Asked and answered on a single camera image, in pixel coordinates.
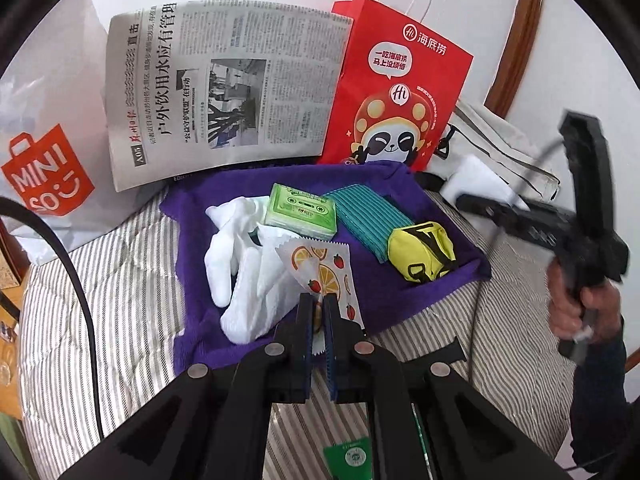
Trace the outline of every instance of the striped bedsheet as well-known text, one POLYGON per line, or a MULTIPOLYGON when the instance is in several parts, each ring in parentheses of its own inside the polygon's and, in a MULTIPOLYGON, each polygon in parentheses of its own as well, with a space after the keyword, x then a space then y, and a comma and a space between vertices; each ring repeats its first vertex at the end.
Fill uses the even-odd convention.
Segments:
MULTIPOLYGON (((72 260, 94 317, 100 406, 105 433, 173 378, 174 338, 184 300, 174 273, 178 226, 162 215, 162 196, 116 230, 75 250, 72 260)), ((443 209, 474 243, 484 241, 443 209)), ((546 261, 517 240, 492 258, 476 333, 476 387, 543 450, 555 454, 568 428, 572 366, 546 327, 546 261)), ((433 351, 458 336, 468 345, 477 283, 470 283, 372 340, 400 360, 433 351)), ((20 402, 42 480, 57 478, 98 443, 86 329, 59 261, 34 267, 24 297, 20 402)), ((454 366, 466 376, 461 365, 454 366)), ((367 433, 363 405, 335 406, 315 370, 304 405, 274 405, 265 479, 329 479, 322 448, 367 433)))

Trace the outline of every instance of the snack wrapper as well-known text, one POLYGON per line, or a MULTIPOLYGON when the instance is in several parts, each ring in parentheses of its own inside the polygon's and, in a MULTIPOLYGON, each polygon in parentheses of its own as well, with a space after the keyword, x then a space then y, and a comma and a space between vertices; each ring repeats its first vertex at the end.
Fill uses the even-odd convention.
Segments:
POLYGON ((277 247, 276 252, 298 283, 316 297, 313 355, 324 352, 321 302, 325 294, 334 292, 338 296, 340 315, 355 321, 364 330, 347 244, 292 238, 277 247))

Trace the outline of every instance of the newspaper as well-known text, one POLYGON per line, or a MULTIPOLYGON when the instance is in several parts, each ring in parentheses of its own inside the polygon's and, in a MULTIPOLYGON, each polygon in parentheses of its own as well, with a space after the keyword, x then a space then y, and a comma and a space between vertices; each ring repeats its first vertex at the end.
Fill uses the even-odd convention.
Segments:
POLYGON ((322 152, 351 18, 219 0, 111 20, 106 108, 118 191, 322 152))

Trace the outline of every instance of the black handle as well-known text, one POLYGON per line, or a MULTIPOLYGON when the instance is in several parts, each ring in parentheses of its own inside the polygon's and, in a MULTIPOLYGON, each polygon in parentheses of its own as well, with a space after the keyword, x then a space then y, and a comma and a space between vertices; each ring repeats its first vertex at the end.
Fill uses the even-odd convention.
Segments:
POLYGON ((599 286, 605 276, 602 270, 596 267, 581 266, 574 263, 571 257, 559 257, 560 267, 564 275, 564 284, 567 288, 569 296, 580 303, 582 307, 582 327, 574 335, 573 339, 561 339, 558 343, 558 352, 560 355, 571 359, 577 365, 584 363, 588 351, 589 344, 593 338, 593 332, 598 320, 598 311, 587 309, 580 301, 580 291, 585 287, 599 286))

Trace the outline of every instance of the human hand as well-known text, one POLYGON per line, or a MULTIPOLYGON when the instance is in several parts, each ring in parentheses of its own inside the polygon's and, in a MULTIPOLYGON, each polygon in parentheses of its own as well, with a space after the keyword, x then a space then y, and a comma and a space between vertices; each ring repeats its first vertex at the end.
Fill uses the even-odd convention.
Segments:
MULTIPOLYGON (((582 327, 580 303, 571 298, 564 284, 564 276, 557 259, 546 270, 546 286, 551 294, 549 301, 549 328, 560 339, 572 339, 582 327)), ((620 292, 609 280, 600 286, 584 288, 580 300, 585 308, 598 311, 591 342, 613 339, 622 325, 620 318, 620 292)))

